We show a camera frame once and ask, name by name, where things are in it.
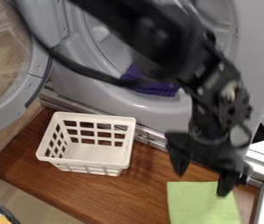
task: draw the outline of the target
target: washing machine drum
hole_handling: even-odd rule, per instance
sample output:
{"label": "washing machine drum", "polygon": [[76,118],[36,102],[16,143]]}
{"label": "washing machine drum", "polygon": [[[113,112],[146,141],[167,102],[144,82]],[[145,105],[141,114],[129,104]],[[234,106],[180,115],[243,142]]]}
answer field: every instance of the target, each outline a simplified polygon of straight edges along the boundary
{"label": "washing machine drum", "polygon": [[12,9],[0,0],[0,130],[31,104],[47,76],[48,56],[27,36]]}
{"label": "washing machine drum", "polygon": [[[214,31],[218,47],[242,73],[254,106],[248,125],[252,131],[256,130],[264,114],[264,0],[156,2],[191,4],[202,23]],[[61,8],[55,6],[60,11],[59,25],[62,27],[66,18],[64,29],[69,33],[57,50],[82,65],[120,77],[132,63],[130,49],[102,22],[67,1]],[[44,38],[49,37],[43,25],[37,27],[47,34]],[[152,97],[81,77],[58,64],[54,69],[52,81],[58,95],[109,114],[133,116],[153,130],[188,129],[191,99],[182,90],[175,97]]]}

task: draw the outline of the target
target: screw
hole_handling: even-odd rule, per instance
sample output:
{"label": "screw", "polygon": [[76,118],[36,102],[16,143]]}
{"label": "screw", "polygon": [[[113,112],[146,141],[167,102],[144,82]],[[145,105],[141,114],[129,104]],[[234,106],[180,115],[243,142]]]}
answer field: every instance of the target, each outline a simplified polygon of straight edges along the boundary
{"label": "screw", "polygon": [[237,36],[239,35],[239,27],[237,25],[234,27],[234,34]]}
{"label": "screw", "polygon": [[220,63],[220,64],[219,64],[219,70],[220,70],[221,72],[223,72],[223,71],[225,70],[225,65],[222,64],[222,63]]}

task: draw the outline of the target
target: washing machine door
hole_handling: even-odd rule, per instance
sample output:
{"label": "washing machine door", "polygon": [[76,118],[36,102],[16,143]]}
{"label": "washing machine door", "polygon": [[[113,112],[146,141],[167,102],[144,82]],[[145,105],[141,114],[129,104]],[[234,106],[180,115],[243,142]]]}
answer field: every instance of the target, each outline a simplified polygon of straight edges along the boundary
{"label": "washing machine door", "polygon": [[52,60],[0,0],[0,130],[23,115],[48,77]]}

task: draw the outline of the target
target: black cable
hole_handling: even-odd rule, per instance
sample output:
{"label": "black cable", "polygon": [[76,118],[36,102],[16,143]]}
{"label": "black cable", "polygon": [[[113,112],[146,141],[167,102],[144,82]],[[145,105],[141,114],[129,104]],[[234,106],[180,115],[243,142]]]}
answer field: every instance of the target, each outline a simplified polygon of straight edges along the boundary
{"label": "black cable", "polygon": [[15,3],[14,0],[7,1],[7,4],[16,12],[16,14],[18,15],[19,19],[21,20],[21,22],[23,23],[25,29],[27,30],[27,32],[37,41],[37,43],[46,51],[48,52],[48,54],[50,56],[52,56],[56,61],[58,61],[58,63],[60,63],[61,65],[63,65],[64,67],[66,67],[67,69],[86,76],[88,78],[91,79],[95,79],[98,81],[104,81],[106,83],[115,85],[117,87],[121,87],[121,88],[133,88],[135,86],[141,85],[143,83],[146,83],[147,81],[145,79],[137,79],[137,80],[119,80],[116,79],[115,77],[94,70],[90,67],[86,67],[86,66],[82,66],[76,62],[74,62],[71,59],[68,59],[67,57],[65,57],[64,55],[56,52],[53,48],[49,47],[39,36],[36,32],[34,32],[32,30],[32,28],[28,25],[25,17],[23,16],[21,10],[19,9],[19,7],[17,6],[17,3]]}

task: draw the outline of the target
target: purple cloth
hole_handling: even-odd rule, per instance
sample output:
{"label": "purple cloth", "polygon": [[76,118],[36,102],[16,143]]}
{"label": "purple cloth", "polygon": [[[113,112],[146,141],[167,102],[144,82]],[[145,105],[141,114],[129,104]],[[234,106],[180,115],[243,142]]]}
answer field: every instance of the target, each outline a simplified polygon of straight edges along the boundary
{"label": "purple cloth", "polygon": [[[126,73],[121,77],[123,81],[131,81],[142,78],[143,73],[135,64],[131,64]],[[179,89],[178,84],[169,82],[150,82],[134,87],[133,90],[144,95],[159,95],[174,97]]]}

